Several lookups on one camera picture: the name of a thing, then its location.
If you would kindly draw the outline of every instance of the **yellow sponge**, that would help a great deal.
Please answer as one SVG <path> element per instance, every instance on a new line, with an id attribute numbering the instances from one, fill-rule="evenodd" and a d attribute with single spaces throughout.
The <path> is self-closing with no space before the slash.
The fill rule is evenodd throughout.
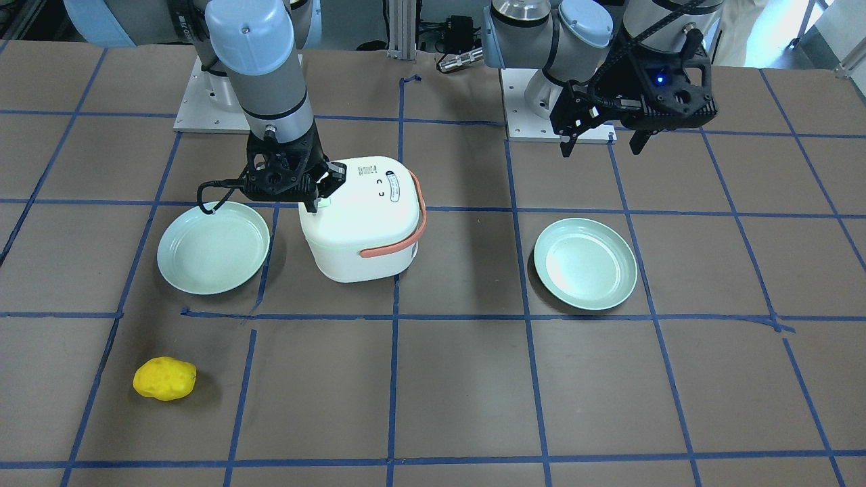
<path id="1" fill-rule="evenodd" d="M 186 397 L 195 385 L 196 366 L 172 357 L 148 360 L 132 378 L 136 392 L 165 401 Z"/>

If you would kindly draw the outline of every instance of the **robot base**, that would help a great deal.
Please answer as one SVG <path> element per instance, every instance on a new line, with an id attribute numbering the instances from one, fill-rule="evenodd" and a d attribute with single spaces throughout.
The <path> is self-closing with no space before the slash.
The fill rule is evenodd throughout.
<path id="1" fill-rule="evenodd" d="M 529 80 L 538 69 L 502 69 L 502 100 L 505 104 L 505 117 L 508 125 L 508 139 L 524 142 L 557 142 L 559 136 L 553 132 L 550 120 L 536 115 L 527 105 L 523 96 Z M 607 144 L 613 137 L 617 140 L 617 132 L 612 124 L 588 130 L 578 137 L 579 144 Z"/>
<path id="2" fill-rule="evenodd" d="M 202 62 L 196 58 L 174 120 L 175 132 L 248 133 L 249 124 L 231 86 L 226 83 L 227 89 L 215 89 L 211 75 L 202 71 L 201 66 Z M 221 104 L 211 99 L 218 95 L 227 102 Z"/>

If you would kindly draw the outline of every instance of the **orange handle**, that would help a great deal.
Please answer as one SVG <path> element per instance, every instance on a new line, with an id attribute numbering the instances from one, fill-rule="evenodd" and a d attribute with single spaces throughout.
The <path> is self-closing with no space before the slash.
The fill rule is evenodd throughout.
<path id="1" fill-rule="evenodd" d="M 413 231 L 408 237 L 403 240 L 392 243 L 391 245 L 383 245 L 381 247 L 374 247 L 372 249 L 364 249 L 360 252 L 361 257 L 369 258 L 369 257 L 379 257 L 379 256 L 387 256 L 388 254 L 393 254 L 395 252 L 399 252 L 400 250 L 408 249 L 415 242 L 418 241 L 418 238 L 424 234 L 424 230 L 427 229 L 427 205 L 424 203 L 424 196 L 421 194 L 421 184 L 418 183 L 418 178 L 412 171 L 409 171 L 409 174 L 412 177 L 412 181 L 415 182 L 415 191 L 418 193 L 418 204 L 421 207 L 421 222 L 418 224 L 418 227 Z"/>

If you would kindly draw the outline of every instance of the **white rice cooker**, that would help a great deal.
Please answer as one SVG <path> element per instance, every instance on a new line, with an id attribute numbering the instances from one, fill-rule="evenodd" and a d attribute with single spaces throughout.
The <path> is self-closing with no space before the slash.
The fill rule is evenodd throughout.
<path id="1" fill-rule="evenodd" d="M 339 162 L 346 165 L 346 182 L 319 202 L 318 212 L 298 210 L 316 265 L 337 282 L 403 272 L 427 225 L 415 174 L 382 156 Z"/>

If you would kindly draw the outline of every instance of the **light green plate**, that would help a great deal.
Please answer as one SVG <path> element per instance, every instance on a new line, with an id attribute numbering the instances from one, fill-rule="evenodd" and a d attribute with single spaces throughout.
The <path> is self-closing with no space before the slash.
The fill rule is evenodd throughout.
<path id="1" fill-rule="evenodd" d="M 610 227 L 587 218 L 545 228 L 535 241 L 534 261 L 550 292 L 576 308 L 613 308 L 637 283 L 631 247 Z"/>
<path id="2" fill-rule="evenodd" d="M 247 205 L 226 201 L 212 215 L 196 207 L 172 222 L 159 240 L 157 265 L 175 288 L 214 295 L 247 282 L 264 263 L 269 245 L 262 216 Z"/>

